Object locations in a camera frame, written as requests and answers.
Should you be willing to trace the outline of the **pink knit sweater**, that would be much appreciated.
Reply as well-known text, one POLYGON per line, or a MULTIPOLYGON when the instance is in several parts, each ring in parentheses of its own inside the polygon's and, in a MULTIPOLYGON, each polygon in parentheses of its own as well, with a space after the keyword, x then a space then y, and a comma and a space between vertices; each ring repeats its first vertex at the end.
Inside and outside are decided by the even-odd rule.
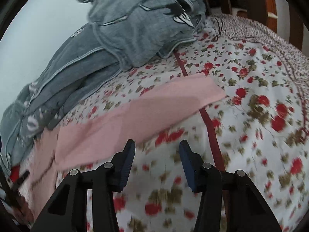
POLYGON ((36 143, 31 186, 52 166, 66 170, 107 159, 119 152, 128 139, 141 143, 225 96, 210 77, 197 73, 156 86, 86 123, 46 130, 36 143))

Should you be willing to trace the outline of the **red pillow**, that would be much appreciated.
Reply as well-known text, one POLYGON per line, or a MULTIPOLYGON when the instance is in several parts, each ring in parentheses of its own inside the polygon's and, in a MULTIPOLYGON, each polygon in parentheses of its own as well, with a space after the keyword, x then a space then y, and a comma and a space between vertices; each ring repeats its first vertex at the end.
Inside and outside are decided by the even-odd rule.
POLYGON ((9 178, 13 183, 15 183, 16 180, 19 178, 19 170, 20 170, 20 165, 13 166, 11 168, 11 174, 9 178))

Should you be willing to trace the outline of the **floral bed sheet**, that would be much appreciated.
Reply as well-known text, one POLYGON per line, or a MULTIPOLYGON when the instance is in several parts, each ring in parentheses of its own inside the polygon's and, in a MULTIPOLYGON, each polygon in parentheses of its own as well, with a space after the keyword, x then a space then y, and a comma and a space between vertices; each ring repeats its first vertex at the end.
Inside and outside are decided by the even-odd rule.
MULTIPOLYGON (((197 73, 226 96, 136 143, 128 185, 113 195, 120 230, 193 230, 201 196, 190 190, 182 169, 179 143, 187 140, 219 170, 246 172, 281 231, 294 231, 308 211, 308 57, 257 21, 210 16, 196 42, 168 59, 120 73, 58 127, 86 123, 156 86, 197 73)), ((111 157, 74 168, 94 170, 111 157)), ((35 216, 70 169, 52 166, 35 186, 30 176, 24 182, 20 192, 35 216)))

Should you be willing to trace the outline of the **orange wooden door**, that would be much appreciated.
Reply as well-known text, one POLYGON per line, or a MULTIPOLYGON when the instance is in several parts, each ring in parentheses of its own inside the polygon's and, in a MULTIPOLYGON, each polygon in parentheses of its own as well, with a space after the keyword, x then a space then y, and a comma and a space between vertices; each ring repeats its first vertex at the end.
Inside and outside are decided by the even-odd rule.
POLYGON ((267 10, 267 27, 277 33, 277 7, 275 0, 265 0, 267 10))

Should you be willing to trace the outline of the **grey floral blanket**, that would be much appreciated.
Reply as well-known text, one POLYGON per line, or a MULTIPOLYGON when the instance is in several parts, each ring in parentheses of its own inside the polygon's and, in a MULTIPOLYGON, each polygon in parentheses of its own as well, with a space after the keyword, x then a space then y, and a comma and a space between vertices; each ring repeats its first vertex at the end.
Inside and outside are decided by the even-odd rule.
POLYGON ((1 119, 1 167, 23 161, 45 128, 54 129, 79 102, 122 71, 167 58, 205 16, 204 0, 78 0, 91 3, 87 23, 25 85, 1 119))

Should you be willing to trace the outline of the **dark wooden bed frame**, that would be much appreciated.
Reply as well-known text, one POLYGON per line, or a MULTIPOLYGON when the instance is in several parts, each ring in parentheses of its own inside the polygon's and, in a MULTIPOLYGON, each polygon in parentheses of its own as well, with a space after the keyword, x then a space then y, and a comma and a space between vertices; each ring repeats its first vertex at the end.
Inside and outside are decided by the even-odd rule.
POLYGON ((258 21, 308 55, 308 0, 206 0, 210 14, 258 21))

